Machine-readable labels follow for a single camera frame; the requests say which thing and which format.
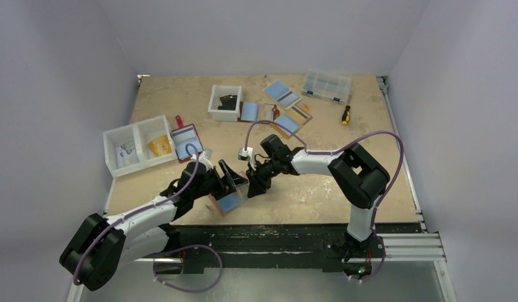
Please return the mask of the pink card holder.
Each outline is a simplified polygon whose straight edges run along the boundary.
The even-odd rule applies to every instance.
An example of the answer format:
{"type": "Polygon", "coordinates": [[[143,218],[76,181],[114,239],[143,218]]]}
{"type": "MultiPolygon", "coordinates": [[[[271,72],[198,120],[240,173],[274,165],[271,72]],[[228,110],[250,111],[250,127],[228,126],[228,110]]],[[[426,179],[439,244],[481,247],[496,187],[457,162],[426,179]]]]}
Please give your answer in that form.
{"type": "Polygon", "coordinates": [[[242,186],[238,186],[235,192],[232,192],[221,199],[215,199],[211,194],[208,195],[208,198],[214,209],[216,209],[222,216],[227,216],[231,211],[235,210],[248,200],[248,190],[249,185],[244,184],[242,186]]]}

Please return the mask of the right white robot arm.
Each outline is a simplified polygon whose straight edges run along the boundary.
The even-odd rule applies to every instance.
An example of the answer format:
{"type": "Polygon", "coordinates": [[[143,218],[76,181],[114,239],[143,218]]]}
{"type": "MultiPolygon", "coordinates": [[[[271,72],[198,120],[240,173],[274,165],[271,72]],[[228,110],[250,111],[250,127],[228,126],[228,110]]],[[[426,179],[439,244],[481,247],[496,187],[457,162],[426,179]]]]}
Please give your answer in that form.
{"type": "Polygon", "coordinates": [[[350,220],[341,249],[345,258],[366,255],[373,239],[375,202],[386,191],[390,175],[360,144],[339,152],[307,152],[290,149],[277,135],[261,142],[267,154],[264,162],[249,164],[248,198],[266,194],[278,174],[331,176],[351,204],[350,220]]]}

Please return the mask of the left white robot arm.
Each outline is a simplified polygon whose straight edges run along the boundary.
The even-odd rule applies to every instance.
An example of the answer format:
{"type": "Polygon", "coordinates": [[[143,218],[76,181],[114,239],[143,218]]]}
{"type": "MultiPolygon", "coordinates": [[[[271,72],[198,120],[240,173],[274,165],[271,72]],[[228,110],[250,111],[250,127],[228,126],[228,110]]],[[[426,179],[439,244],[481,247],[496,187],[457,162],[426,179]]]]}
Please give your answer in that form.
{"type": "Polygon", "coordinates": [[[74,284],[95,291],[129,262],[150,254],[176,255],[179,232],[171,222],[189,212],[197,199],[233,197],[249,183],[224,160],[218,163],[221,172],[208,164],[190,162],[180,178],[133,210],[106,218],[97,213],[89,215],[59,257],[74,284]]]}

